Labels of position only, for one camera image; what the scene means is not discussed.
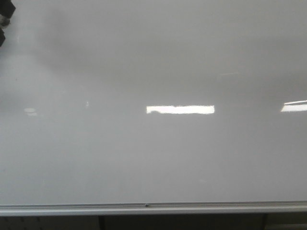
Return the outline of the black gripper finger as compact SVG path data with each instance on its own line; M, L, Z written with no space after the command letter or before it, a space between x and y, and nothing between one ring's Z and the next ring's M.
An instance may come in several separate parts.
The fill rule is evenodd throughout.
M0 0L0 14L1 16L10 19L16 7L11 0Z
M0 47L3 45L5 41L4 31L0 28Z

